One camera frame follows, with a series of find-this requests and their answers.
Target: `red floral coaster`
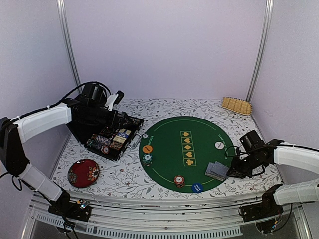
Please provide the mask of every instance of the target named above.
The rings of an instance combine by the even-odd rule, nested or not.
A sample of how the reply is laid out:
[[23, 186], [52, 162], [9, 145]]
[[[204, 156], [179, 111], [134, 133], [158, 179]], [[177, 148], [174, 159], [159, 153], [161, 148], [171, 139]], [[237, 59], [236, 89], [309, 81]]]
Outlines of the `red floral coaster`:
[[100, 168], [91, 159], [81, 159], [75, 162], [68, 172], [70, 184], [76, 188], [86, 188], [93, 184], [100, 174]]

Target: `floral tablecloth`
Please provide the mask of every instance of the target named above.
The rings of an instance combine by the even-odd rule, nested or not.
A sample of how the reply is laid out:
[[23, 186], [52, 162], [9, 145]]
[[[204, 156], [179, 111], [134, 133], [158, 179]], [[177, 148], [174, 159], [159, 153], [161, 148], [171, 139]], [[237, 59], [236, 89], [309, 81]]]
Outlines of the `floral tablecloth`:
[[[220, 105], [220, 100], [138, 99], [122, 100], [116, 108], [145, 120], [140, 133], [163, 119], [175, 116], [195, 116], [211, 121], [222, 128], [236, 146], [240, 146], [239, 138], [247, 132], [258, 132], [250, 116], [234, 113]], [[84, 158], [98, 163], [100, 176], [96, 183], [88, 188], [74, 188], [68, 182], [67, 173], [74, 162]], [[138, 147], [127, 149], [118, 162], [112, 162], [89, 152], [72, 136], [55, 169], [53, 181], [66, 190], [106, 197], [188, 199], [261, 192], [280, 183], [281, 179], [275, 166], [270, 165], [263, 175], [250, 179], [229, 178], [218, 187], [200, 194], [174, 192], [149, 178], [140, 164]]]

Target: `deck of cards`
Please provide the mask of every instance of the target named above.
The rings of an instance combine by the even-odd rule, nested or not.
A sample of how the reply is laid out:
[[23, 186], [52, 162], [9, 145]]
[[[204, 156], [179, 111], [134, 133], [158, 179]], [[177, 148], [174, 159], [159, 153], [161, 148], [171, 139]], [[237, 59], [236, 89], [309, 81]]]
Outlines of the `deck of cards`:
[[220, 162], [209, 163], [205, 175], [219, 181], [225, 181], [228, 178], [226, 174], [228, 169], [229, 168], [227, 166]]

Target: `blue disc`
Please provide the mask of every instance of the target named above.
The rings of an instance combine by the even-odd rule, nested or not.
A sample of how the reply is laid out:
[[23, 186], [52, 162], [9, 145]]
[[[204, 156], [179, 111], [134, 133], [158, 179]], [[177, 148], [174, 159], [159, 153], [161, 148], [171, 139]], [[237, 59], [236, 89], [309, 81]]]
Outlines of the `blue disc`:
[[191, 189], [194, 193], [201, 193], [204, 191], [204, 187], [200, 183], [194, 183]]

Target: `round green mat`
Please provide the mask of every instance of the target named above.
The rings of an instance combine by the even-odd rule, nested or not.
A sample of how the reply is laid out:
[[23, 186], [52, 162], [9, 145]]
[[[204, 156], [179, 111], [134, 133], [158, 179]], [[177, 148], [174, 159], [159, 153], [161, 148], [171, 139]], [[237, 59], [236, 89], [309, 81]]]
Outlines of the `round green mat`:
[[[201, 183], [204, 191], [222, 183], [205, 176], [209, 162], [218, 161], [228, 167], [231, 163], [224, 153], [233, 143], [220, 127], [196, 117], [173, 117], [156, 123], [146, 134], [149, 137], [141, 140], [140, 160], [144, 156], [142, 148], [152, 146], [152, 164], [143, 168], [158, 184], [173, 191], [192, 193], [194, 183]], [[234, 148], [228, 150], [228, 155], [234, 154]], [[177, 175], [185, 178], [183, 188], [175, 186]]]

